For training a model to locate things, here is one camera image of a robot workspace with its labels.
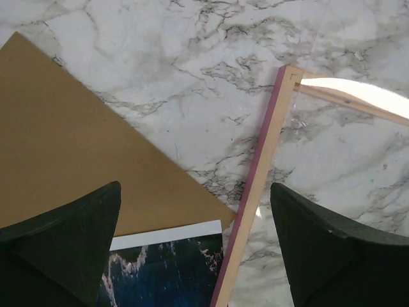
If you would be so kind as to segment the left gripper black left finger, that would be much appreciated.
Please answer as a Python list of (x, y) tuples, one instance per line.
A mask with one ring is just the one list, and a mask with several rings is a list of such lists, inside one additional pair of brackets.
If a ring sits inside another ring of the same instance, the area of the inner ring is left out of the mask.
[(94, 306), (121, 207), (110, 182), (1, 229), (1, 306)]

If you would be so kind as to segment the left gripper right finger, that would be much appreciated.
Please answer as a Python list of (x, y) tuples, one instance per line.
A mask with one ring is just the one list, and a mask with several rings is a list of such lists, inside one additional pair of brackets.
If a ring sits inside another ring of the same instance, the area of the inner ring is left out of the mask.
[(280, 183), (270, 203), (295, 306), (408, 306), (408, 237), (322, 207)]

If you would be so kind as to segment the blue landscape photo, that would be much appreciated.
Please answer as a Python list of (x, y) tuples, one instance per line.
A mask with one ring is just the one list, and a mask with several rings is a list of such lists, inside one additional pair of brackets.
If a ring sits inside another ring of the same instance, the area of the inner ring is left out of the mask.
[(112, 240), (97, 306), (209, 306), (223, 261), (219, 220)]

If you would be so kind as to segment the clear acrylic sheet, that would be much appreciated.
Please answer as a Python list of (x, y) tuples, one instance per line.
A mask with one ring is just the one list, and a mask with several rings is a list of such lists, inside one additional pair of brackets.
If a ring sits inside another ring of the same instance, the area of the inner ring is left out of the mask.
[[(408, 100), (407, 1), (253, 1), (249, 32), (277, 60), (332, 82)], [(360, 223), (408, 235), (408, 127), (304, 93), (292, 94), (267, 183), (280, 182)], [(265, 190), (231, 306), (291, 306)]]

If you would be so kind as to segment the brown cardboard backing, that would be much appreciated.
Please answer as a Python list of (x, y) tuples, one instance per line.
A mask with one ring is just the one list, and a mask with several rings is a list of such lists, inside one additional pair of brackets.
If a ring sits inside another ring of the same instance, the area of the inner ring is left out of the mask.
[(116, 235), (235, 213), (20, 33), (1, 47), (1, 226), (118, 181)]

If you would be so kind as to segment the pink picture frame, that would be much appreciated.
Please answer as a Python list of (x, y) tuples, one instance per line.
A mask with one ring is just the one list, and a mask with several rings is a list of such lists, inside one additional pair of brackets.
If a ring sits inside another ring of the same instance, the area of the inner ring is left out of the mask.
[(292, 65), (282, 66), (261, 126), (211, 306), (227, 306), (229, 303), (294, 91), (408, 125), (408, 99), (397, 93), (368, 83), (323, 77)]

